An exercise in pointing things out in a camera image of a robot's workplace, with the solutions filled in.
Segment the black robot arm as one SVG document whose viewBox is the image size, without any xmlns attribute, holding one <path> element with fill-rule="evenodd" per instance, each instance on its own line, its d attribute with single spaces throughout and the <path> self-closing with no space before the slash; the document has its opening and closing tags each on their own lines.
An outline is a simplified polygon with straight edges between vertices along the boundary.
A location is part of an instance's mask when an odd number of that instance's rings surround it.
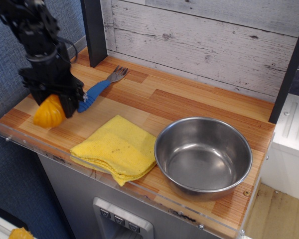
<svg viewBox="0 0 299 239">
<path fill-rule="evenodd" d="M 42 0 L 0 0 L 0 20 L 23 45 L 31 67 L 19 69 L 23 85 L 38 105 L 56 95 L 67 118 L 85 99 L 84 84 L 70 72 L 66 49 L 69 42 L 58 37 L 57 20 Z"/>
</svg>

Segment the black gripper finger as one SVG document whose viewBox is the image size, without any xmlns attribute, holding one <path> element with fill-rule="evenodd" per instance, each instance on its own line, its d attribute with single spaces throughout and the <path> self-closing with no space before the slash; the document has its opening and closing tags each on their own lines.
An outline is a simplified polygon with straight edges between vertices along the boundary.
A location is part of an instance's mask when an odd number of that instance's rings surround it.
<svg viewBox="0 0 299 239">
<path fill-rule="evenodd" d="M 65 117 L 68 119 L 73 116 L 79 107 L 79 102 L 84 100 L 84 94 L 61 94 L 59 100 L 63 108 Z"/>
<path fill-rule="evenodd" d="M 39 106 L 50 96 L 49 92 L 39 89 L 30 89 L 30 93 Z"/>
</svg>

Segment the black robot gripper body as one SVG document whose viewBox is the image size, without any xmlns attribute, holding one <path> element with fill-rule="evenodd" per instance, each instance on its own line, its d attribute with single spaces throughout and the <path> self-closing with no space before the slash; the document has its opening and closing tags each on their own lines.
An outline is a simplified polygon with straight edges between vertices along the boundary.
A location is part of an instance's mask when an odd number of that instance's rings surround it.
<svg viewBox="0 0 299 239">
<path fill-rule="evenodd" d="M 30 68 L 22 68 L 19 74 L 23 84 L 30 89 L 47 91 L 50 94 L 84 94 L 83 82 L 74 77 L 70 71 L 71 62 L 64 43 L 55 46 L 49 55 L 30 56 L 27 60 Z"/>
</svg>

